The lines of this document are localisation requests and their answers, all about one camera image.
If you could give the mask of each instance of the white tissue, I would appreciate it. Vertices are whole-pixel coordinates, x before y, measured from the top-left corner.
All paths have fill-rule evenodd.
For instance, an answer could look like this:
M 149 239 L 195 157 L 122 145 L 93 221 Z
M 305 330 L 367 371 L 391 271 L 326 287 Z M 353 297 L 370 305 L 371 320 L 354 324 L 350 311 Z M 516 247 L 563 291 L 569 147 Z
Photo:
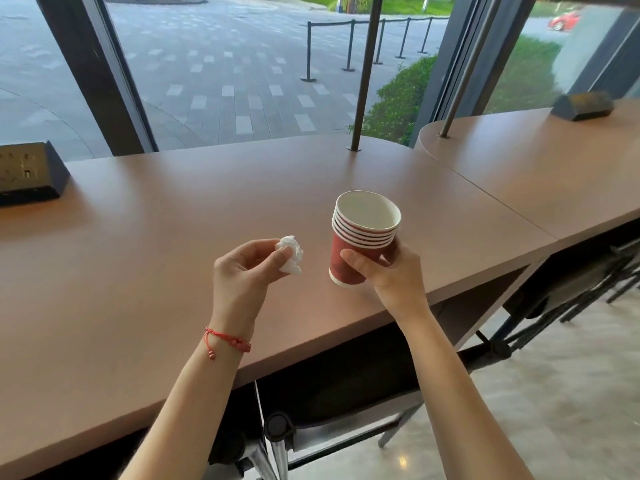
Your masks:
M 280 268 L 283 273 L 289 274 L 302 274 L 302 270 L 298 263 L 302 261 L 302 249 L 296 241 L 296 237 L 288 235 L 283 237 L 279 243 L 276 244 L 276 249 L 291 248 L 293 249 L 293 256 Z

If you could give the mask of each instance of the paved walkway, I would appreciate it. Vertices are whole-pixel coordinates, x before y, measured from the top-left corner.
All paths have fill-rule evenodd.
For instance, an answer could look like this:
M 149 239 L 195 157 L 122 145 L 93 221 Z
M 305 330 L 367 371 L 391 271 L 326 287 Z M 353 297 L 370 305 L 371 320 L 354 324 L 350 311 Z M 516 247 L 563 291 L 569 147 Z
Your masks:
M 307 21 L 351 15 L 260 0 L 185 6 L 108 4 L 160 149 L 301 134 L 345 132 L 353 122 L 367 25 L 312 30 L 313 84 L 303 82 Z M 65 160 L 111 153 L 35 0 L 0 0 L 0 144 L 50 139 Z M 434 21 L 426 50 L 437 53 L 446 21 Z M 425 22 L 412 22 L 405 61 L 396 59 L 404 23 L 388 23 L 374 66 L 376 91 L 423 54 Z

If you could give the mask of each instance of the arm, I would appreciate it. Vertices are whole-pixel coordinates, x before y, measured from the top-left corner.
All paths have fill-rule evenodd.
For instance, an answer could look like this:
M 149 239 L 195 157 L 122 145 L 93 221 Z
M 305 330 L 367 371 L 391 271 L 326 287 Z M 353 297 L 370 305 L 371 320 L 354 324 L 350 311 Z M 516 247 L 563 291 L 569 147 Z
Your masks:
M 217 259 L 213 330 L 251 339 L 267 288 L 285 276 L 279 270 L 291 257 L 290 248 L 274 251 L 277 242 L 248 242 Z M 242 352 L 219 338 L 208 335 L 208 341 L 215 360 L 200 339 L 120 480 L 202 478 L 242 359 Z
M 402 244 L 381 264 L 350 250 L 342 257 L 372 282 L 404 333 L 447 478 L 532 480 L 431 313 L 420 257 Z

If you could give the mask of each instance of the stack of paper cups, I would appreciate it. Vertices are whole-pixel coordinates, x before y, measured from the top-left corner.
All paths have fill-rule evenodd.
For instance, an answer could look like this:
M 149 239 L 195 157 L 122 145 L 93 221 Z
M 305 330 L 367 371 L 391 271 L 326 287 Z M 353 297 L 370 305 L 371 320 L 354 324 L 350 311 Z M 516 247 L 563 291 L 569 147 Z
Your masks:
M 331 222 L 329 275 L 333 282 L 343 287 L 364 282 L 365 277 L 345 263 L 340 251 L 351 249 L 377 262 L 393 245 L 400 219 L 400 209 L 380 194 L 354 190 L 340 195 Z

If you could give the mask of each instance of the hand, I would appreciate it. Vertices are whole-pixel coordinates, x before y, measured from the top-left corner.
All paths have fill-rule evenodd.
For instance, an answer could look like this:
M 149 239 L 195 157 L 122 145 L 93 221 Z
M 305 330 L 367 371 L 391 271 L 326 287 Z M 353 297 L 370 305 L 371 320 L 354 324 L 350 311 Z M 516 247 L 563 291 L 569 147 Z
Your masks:
M 287 276 L 280 268 L 293 251 L 291 248 L 276 251 L 278 241 L 250 241 L 216 259 L 213 314 L 209 325 L 213 330 L 251 339 L 268 286 Z
M 402 328 L 431 312 L 422 281 L 420 256 L 397 238 L 395 243 L 379 263 L 348 249 L 342 250 L 340 256 L 373 284 L 382 304 Z

